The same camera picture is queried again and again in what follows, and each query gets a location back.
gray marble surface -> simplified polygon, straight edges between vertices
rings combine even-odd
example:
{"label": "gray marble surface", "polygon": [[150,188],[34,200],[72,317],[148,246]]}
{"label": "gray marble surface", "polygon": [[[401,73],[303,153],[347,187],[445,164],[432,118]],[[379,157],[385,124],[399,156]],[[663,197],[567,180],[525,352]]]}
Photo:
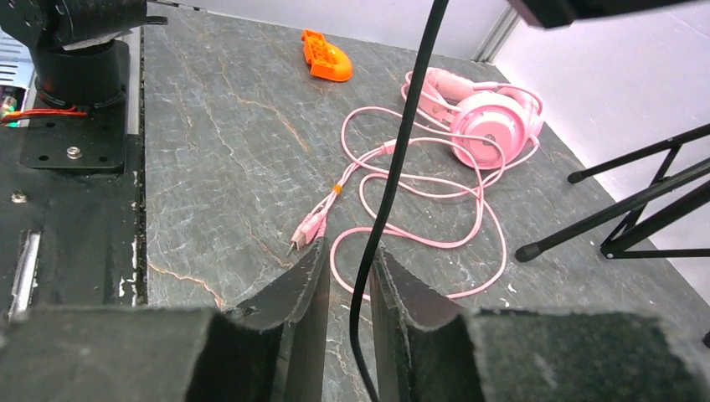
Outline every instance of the gray marble surface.
{"label": "gray marble surface", "polygon": [[[309,76],[301,32],[266,23],[152,5],[170,24],[145,29],[148,300],[157,306],[236,305],[298,259],[287,241],[348,164],[339,132],[361,106],[401,110],[399,87],[414,52],[328,37],[355,65],[347,83]],[[431,65],[473,80],[502,80],[488,65],[434,57]],[[394,118],[357,117],[351,148],[365,152],[396,135]],[[610,226],[593,230],[527,264],[512,252],[611,203],[594,181],[572,186],[579,168],[548,129],[542,150],[486,193],[507,239],[507,270],[489,291],[459,300],[466,307],[596,305],[658,311],[699,344],[710,307],[665,260],[602,259],[595,247]],[[412,147],[404,170],[473,185],[471,171],[445,147]],[[331,239],[371,224],[357,195],[356,174],[328,220]],[[378,203],[382,183],[368,185]],[[400,193],[391,221],[434,239],[457,240],[474,220],[474,203],[436,202]],[[337,253],[352,283],[366,236]],[[481,284],[498,267],[502,245],[489,217],[457,250],[384,240],[415,275],[441,292]],[[333,282],[324,400],[367,400],[347,340],[349,295]],[[374,372],[370,312],[361,339]]]}

black wire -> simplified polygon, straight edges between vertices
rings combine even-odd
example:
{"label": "black wire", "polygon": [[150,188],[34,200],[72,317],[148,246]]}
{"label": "black wire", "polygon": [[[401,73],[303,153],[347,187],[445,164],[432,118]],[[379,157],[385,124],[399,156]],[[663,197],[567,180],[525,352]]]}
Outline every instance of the black wire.
{"label": "black wire", "polygon": [[402,113],[402,123],[399,125],[399,133],[397,134],[397,143],[394,146],[392,162],[389,165],[389,175],[387,183],[384,186],[384,195],[382,203],[379,206],[379,211],[373,230],[370,232],[368,245],[365,246],[363,258],[360,260],[360,268],[358,269],[358,278],[355,280],[355,287],[352,291],[352,300],[350,302],[350,346],[352,354],[355,356],[355,363],[358,365],[358,371],[363,377],[365,388],[368,390],[368,395],[372,402],[378,402],[377,391],[373,384],[373,380],[368,373],[368,367],[365,364],[363,351],[360,348],[360,339],[358,326],[360,324],[360,307],[363,304],[363,294],[365,293],[365,284],[368,281],[370,274],[370,266],[373,264],[375,252],[379,245],[379,240],[382,237],[384,226],[389,217],[389,211],[394,203],[394,195],[397,193],[397,183],[399,175],[402,173],[404,165],[404,156],[407,154],[407,146],[409,145],[409,134],[412,131],[414,124],[414,116],[416,115],[417,105],[419,104],[419,96],[424,85],[426,69],[429,66],[431,59],[431,51],[434,48],[436,35],[439,33],[441,20],[444,18],[444,12],[449,0],[434,0],[429,13],[429,18],[424,27],[421,44],[419,44],[419,52],[417,60],[414,62],[412,72],[412,80],[409,84],[407,100],[404,103],[404,112]]}

bolt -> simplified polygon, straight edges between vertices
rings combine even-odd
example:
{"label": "bolt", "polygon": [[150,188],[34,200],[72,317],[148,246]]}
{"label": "bolt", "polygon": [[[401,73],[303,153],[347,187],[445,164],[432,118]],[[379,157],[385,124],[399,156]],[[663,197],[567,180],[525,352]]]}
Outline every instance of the bolt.
{"label": "bolt", "polygon": [[81,150],[78,147],[68,147],[67,157],[69,159],[79,159],[80,157],[82,157]]}
{"label": "bolt", "polygon": [[22,191],[13,192],[13,196],[10,199],[16,204],[24,204],[27,202],[27,196],[24,195]]}

pink cord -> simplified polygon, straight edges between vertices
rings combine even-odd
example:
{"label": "pink cord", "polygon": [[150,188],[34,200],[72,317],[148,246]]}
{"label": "pink cord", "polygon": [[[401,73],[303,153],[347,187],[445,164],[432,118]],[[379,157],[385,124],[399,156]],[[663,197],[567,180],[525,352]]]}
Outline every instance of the pink cord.
{"label": "pink cord", "polygon": [[[350,163],[350,165],[348,165],[347,168],[345,169],[345,172],[342,174],[340,180],[337,182],[337,186],[339,188],[343,188],[345,186],[347,180],[359,168],[365,168],[367,170],[372,171],[372,173],[365,176],[365,178],[363,178],[363,180],[360,182],[359,193],[360,193],[360,201],[363,203],[363,207],[365,208],[365,210],[368,211],[370,216],[372,216],[373,218],[376,218],[377,214],[372,210],[372,208],[370,208],[367,200],[365,199],[364,191],[363,191],[364,185],[368,180],[370,180],[372,178],[387,179],[388,171],[385,169],[371,166],[371,165],[367,164],[367,162],[375,157],[378,157],[381,155],[386,155],[386,154],[391,154],[394,150],[395,141],[385,142],[385,144],[382,145],[381,147],[373,149],[372,151],[366,152],[361,157],[355,157],[352,154],[352,152],[350,152],[349,148],[347,147],[346,129],[347,129],[348,122],[350,122],[350,120],[357,113],[364,112],[364,111],[382,111],[385,113],[389,113],[390,115],[393,115],[393,116],[398,116],[399,118],[401,118],[402,115],[400,115],[399,113],[397,113],[395,111],[391,111],[389,109],[385,109],[382,107],[376,107],[376,106],[362,107],[362,108],[356,109],[355,111],[352,111],[349,115],[347,115],[347,117],[345,118],[345,121],[342,123],[342,129],[341,129],[342,148],[345,151],[345,153],[350,157],[350,159],[352,160],[352,163]],[[452,134],[451,132],[448,132],[448,131],[434,130],[434,129],[431,129],[427,126],[423,126],[423,125],[416,123],[416,122],[415,122],[415,125],[423,130],[432,132],[434,134],[439,134],[441,136],[465,137],[462,135]],[[486,138],[482,138],[482,137],[477,137],[476,139],[480,139],[482,141],[487,140]],[[517,161],[515,161],[514,163],[511,163],[509,165],[506,165],[506,161],[503,160],[502,167],[500,169],[494,171],[492,174],[490,174],[486,178],[483,178],[481,176],[481,170],[478,168],[478,165],[475,162],[475,158],[464,147],[461,147],[460,145],[457,145],[457,144],[455,144],[451,141],[447,141],[445,139],[432,138],[432,137],[421,137],[421,138],[414,138],[414,139],[409,140],[409,145],[413,145],[413,144],[416,144],[419,142],[437,142],[440,144],[445,144],[447,146],[456,147],[456,148],[460,149],[463,153],[465,153],[465,155],[467,155],[468,157],[471,158],[472,161],[474,161],[474,165],[475,165],[474,171],[476,173],[476,178],[478,179],[478,185],[473,188],[469,188],[468,186],[466,186],[464,184],[459,184],[456,182],[452,182],[450,180],[444,180],[444,179],[440,179],[440,178],[433,178],[433,177],[426,177],[426,176],[417,176],[417,175],[403,173],[401,176],[402,178],[409,178],[409,179],[413,179],[413,180],[448,184],[452,187],[457,188],[460,191],[458,191],[457,193],[433,194],[433,193],[426,193],[424,191],[417,190],[417,189],[415,189],[407,184],[401,183],[401,182],[399,183],[399,186],[401,186],[402,188],[406,189],[407,191],[409,191],[411,193],[414,193],[414,194],[417,194],[417,195],[420,195],[420,196],[426,197],[426,198],[443,199],[443,198],[460,197],[463,195],[470,194],[476,198],[476,220],[473,224],[473,228],[471,229],[471,232],[465,238],[458,240],[458,241],[453,241],[453,242],[440,242],[440,241],[435,241],[435,240],[428,240],[428,239],[420,237],[416,234],[411,234],[410,232],[407,232],[406,230],[398,228],[392,224],[387,224],[387,229],[385,229],[384,233],[386,235],[395,235],[395,236],[411,239],[411,240],[417,241],[423,245],[428,245],[430,247],[435,247],[435,248],[439,248],[439,249],[454,249],[456,247],[460,247],[460,246],[466,244],[468,241],[470,241],[471,239],[473,239],[476,236],[476,234],[478,233],[478,231],[481,228],[481,222],[483,220],[483,210],[485,210],[488,212],[488,214],[493,219],[493,224],[496,226],[496,231],[498,233],[498,237],[501,240],[502,260],[501,260],[501,265],[498,268],[498,271],[488,281],[486,281],[485,283],[483,283],[482,285],[480,285],[478,287],[475,287],[475,288],[470,289],[468,291],[461,291],[458,293],[453,293],[453,294],[447,295],[447,297],[449,297],[450,299],[457,299],[457,298],[461,298],[461,297],[471,296],[471,295],[475,295],[476,293],[479,293],[481,291],[484,291],[489,286],[491,286],[494,282],[496,282],[498,280],[498,278],[501,277],[501,275],[503,275],[503,272],[506,268],[506,262],[507,262],[506,241],[503,236],[503,231],[502,231],[501,225],[498,222],[498,218],[493,213],[491,206],[484,199],[484,189],[490,187],[493,183],[498,181],[498,179],[501,178],[503,172],[505,172],[507,169],[514,168],[517,165],[519,165],[520,163],[525,162],[539,149],[540,144],[539,144],[537,138],[531,137],[530,140],[532,141],[532,143],[534,145],[534,147],[530,151],[530,153],[528,153],[525,157],[522,157],[522,158],[518,159]],[[503,155],[502,149],[500,148],[500,146],[498,146],[498,144],[496,144],[495,142],[489,142],[489,143],[498,150],[498,153],[500,155]],[[323,212],[324,215],[326,215],[328,210],[335,203],[335,199],[337,198],[337,195],[338,195],[338,192],[336,192],[336,190],[331,191],[328,194],[328,196],[325,197],[310,212],[310,215],[316,214],[318,212]],[[326,228],[326,223],[325,223],[325,220],[323,220],[322,226],[318,230],[318,237],[324,235],[325,228]],[[331,271],[332,271],[332,274],[335,277],[335,280],[337,281],[337,283],[339,283],[340,286],[342,286],[346,291],[348,291],[350,293],[352,293],[352,287],[350,285],[348,285],[340,277],[340,274],[337,271],[336,262],[335,262],[335,255],[337,252],[337,247],[340,244],[340,242],[343,239],[345,239],[346,237],[348,237],[349,235],[352,235],[354,233],[368,233],[371,230],[372,230],[372,228],[369,228],[369,227],[352,228],[352,229],[342,232],[333,242],[333,245],[331,248],[331,254],[330,254]],[[363,298],[364,298],[364,300],[370,300],[369,295],[364,295]]]}

orange object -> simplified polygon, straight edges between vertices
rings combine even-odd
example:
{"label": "orange object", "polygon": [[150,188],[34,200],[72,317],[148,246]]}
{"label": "orange object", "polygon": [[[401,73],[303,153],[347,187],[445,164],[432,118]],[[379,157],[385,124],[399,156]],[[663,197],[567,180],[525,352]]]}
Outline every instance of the orange object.
{"label": "orange object", "polygon": [[301,40],[306,63],[311,66],[311,75],[335,82],[352,78],[352,63],[347,54],[326,42],[322,33],[304,29]]}

